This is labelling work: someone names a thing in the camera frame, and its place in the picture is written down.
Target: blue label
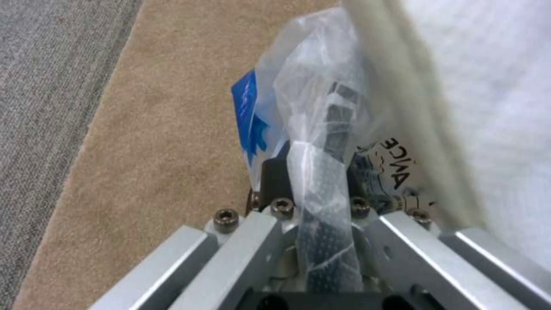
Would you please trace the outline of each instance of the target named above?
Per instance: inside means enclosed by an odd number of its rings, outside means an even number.
[[[266,150],[262,133],[268,127],[263,120],[254,114],[256,103],[256,76],[251,70],[231,87],[234,97],[235,118],[241,148],[247,152],[249,165],[256,155],[256,149]]]

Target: metal plate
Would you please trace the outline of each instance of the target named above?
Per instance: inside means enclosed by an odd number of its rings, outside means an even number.
[[[421,286],[446,309],[524,309],[403,212],[381,216],[365,233],[375,267],[396,291]]]
[[[479,228],[440,239],[530,309],[551,309],[551,274]]]
[[[182,226],[90,309],[166,309],[217,249],[214,236]]]
[[[284,250],[276,218],[252,212],[170,307],[234,309],[248,289],[260,290]]]

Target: black object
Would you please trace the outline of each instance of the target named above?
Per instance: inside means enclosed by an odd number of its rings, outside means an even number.
[[[303,292],[249,292],[236,310],[416,310],[420,307],[408,294],[383,293],[303,293]]]
[[[357,104],[359,98],[355,91],[337,82],[333,82],[328,95],[332,93],[338,94],[354,105]],[[325,140],[323,150],[340,162],[343,162],[344,152],[352,131],[353,114],[353,109],[341,105],[331,104],[327,108],[325,116],[327,135],[320,138]]]
[[[277,157],[265,160],[262,163],[262,174],[260,180],[260,192],[258,195],[258,206],[253,206],[252,189],[249,191],[247,199],[247,214],[258,209],[260,212],[264,210],[274,199],[287,198],[293,203],[293,190],[289,180],[287,171],[287,154],[289,153],[290,143],[287,141]],[[367,199],[367,194],[361,186],[356,166],[350,165],[347,170],[348,194],[350,197],[364,197]]]
[[[351,236],[342,228],[326,223],[307,209],[302,211],[302,222],[314,225],[316,233],[302,234],[299,230],[296,239],[299,257],[304,258],[312,266],[324,264],[323,268],[307,272],[306,290],[315,293],[354,291],[355,285],[361,281],[360,275],[351,270],[356,267],[359,271],[356,255],[351,251],[339,253],[349,246]]]

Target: hex socket screw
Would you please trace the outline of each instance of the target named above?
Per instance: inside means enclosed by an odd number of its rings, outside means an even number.
[[[287,198],[276,198],[270,203],[273,216],[284,221],[293,218],[295,204]]]
[[[430,219],[430,214],[423,209],[408,209],[406,214],[414,221],[419,223],[425,228],[429,228],[432,220]]]
[[[221,209],[214,214],[213,222],[217,232],[232,233],[239,226],[239,214],[234,209]]]
[[[368,202],[363,197],[350,198],[350,212],[353,218],[366,218],[370,209]]]

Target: hole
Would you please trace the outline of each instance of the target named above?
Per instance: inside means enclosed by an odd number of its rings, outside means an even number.
[[[278,200],[275,202],[275,205],[278,207],[287,207],[289,204],[285,200]]]
[[[352,204],[360,206],[360,207],[365,207],[366,206],[365,200],[363,198],[360,198],[360,197],[352,198]]]
[[[388,260],[392,259],[392,255],[393,255],[392,250],[387,245],[382,247],[382,251],[384,252],[386,259]]]
[[[277,295],[268,295],[260,300],[256,310],[288,310],[287,302]]]
[[[407,300],[398,295],[391,295],[386,297],[382,301],[382,308],[383,310],[415,310],[415,308],[413,308],[413,306]]]
[[[218,214],[218,217],[223,221],[228,221],[228,220],[231,220],[234,217],[234,215],[230,211],[222,211]]]

